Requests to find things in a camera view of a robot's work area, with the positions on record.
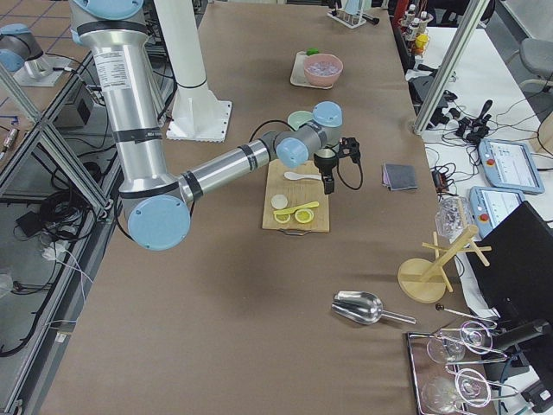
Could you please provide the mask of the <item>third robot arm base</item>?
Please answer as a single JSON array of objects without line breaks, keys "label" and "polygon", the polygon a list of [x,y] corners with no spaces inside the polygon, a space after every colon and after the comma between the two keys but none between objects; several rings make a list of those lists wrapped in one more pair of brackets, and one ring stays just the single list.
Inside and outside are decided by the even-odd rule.
[{"label": "third robot arm base", "polygon": [[31,30],[22,23],[1,27],[1,64],[20,86],[53,87],[60,78],[58,58],[48,58]]}]

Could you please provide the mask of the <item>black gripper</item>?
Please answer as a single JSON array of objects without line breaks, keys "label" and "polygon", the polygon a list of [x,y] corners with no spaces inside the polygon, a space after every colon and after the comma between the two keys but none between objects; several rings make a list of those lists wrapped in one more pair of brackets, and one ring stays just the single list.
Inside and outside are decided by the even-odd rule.
[{"label": "black gripper", "polygon": [[334,176],[333,169],[337,166],[337,155],[332,149],[317,150],[314,155],[315,167],[321,173],[321,181],[323,183],[323,192],[332,194],[334,192]]}]

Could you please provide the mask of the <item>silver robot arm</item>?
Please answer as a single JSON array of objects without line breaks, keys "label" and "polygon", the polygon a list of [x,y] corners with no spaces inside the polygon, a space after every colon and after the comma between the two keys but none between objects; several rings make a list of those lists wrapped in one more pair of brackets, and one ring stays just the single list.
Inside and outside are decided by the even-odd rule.
[{"label": "silver robot arm", "polygon": [[221,142],[232,112],[207,84],[194,9],[156,2],[156,14],[177,92],[169,128],[161,127],[153,72],[145,52],[147,27],[140,1],[73,1],[73,39],[88,47],[99,75],[112,135],[124,174],[119,193],[130,237],[152,251],[181,243],[190,207],[204,194],[273,160],[289,168],[329,156],[341,139],[342,110],[317,104],[295,131],[269,132],[178,176],[168,171],[165,138]]}]

